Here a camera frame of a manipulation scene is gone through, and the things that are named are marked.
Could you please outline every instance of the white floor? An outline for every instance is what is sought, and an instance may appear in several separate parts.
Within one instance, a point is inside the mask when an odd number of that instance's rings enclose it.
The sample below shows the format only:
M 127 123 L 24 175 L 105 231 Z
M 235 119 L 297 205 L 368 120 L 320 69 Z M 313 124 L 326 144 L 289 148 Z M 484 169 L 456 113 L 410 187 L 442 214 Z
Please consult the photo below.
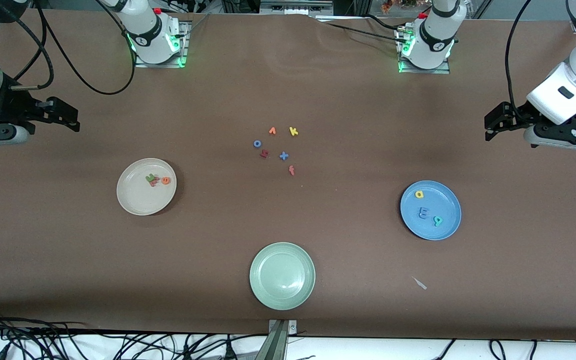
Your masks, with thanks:
M 160 335 L 153 335 L 154 341 Z M 193 335 L 190 344 L 201 338 Z M 202 342 L 201 346 L 208 345 L 215 340 L 224 339 L 225 335 L 215 335 Z M 174 335 L 174 340 L 166 338 L 157 345 L 173 349 L 182 349 L 185 335 Z M 261 348 L 264 337 L 249 337 L 234 341 L 232 346 L 237 354 L 254 353 Z M 77 335 L 75 341 L 86 355 L 88 360 L 112 360 L 122 346 L 121 339 L 108 339 L 100 335 Z M 291 337 L 289 339 L 286 360 L 302 360 L 311 356 L 313 360 L 434 360 L 441 355 L 449 340 L 444 339 L 364 339 L 364 338 L 335 338 L 335 337 Z M 70 344 L 64 340 L 66 350 L 71 360 L 82 360 L 83 357 Z M 0 339 L 0 350 L 7 341 Z M 530 341 L 502 341 L 507 360 L 528 360 L 532 342 Z M 132 359 L 139 353 L 144 345 L 133 346 L 121 358 Z M 39 357 L 37 347 L 28 345 L 27 349 Z M 223 356 L 226 347 L 222 346 L 206 354 L 201 360 L 215 360 L 216 356 Z M 199 353 L 192 356 L 194 360 Z M 170 360 L 171 353 L 161 351 L 147 351 L 137 357 L 138 360 Z M 489 350 L 487 340 L 457 340 L 452 346 L 445 360 L 496 360 Z M 534 360 L 570 360 L 576 359 L 576 342 L 540 341 L 534 354 Z M 20 350 L 11 348 L 6 360 L 23 360 Z

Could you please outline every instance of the table surface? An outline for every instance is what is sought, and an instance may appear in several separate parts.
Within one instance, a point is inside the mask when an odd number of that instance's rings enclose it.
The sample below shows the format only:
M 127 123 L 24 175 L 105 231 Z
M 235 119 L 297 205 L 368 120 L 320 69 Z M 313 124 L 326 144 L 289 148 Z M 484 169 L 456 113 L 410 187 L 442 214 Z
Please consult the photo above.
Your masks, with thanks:
M 93 85 L 125 82 L 107 14 L 46 16 Z M 23 20 L 39 34 L 34 11 Z M 76 107 L 81 132 L 39 123 L 28 143 L 0 146 L 0 313 L 109 329 L 258 333 L 281 318 L 309 335 L 576 338 L 576 151 L 531 149 L 521 132 L 484 141 L 483 117 L 508 98 L 510 25 L 465 21 L 452 73 L 423 75 L 398 73 L 387 40 L 306 16 L 212 15 L 186 68 L 138 68 L 116 96 L 85 88 L 48 41 L 55 82 L 34 95 Z M 567 22 L 521 23 L 518 101 L 575 45 Z M 9 75 L 35 49 L 17 25 L 0 28 Z M 46 74 L 41 60 L 22 82 Z M 134 216 L 117 179 L 149 157 L 182 186 L 161 213 Z M 449 239 L 404 225 L 400 196 L 419 180 L 457 194 Z M 284 312 L 249 285 L 274 242 L 304 248 L 317 271 L 306 303 Z

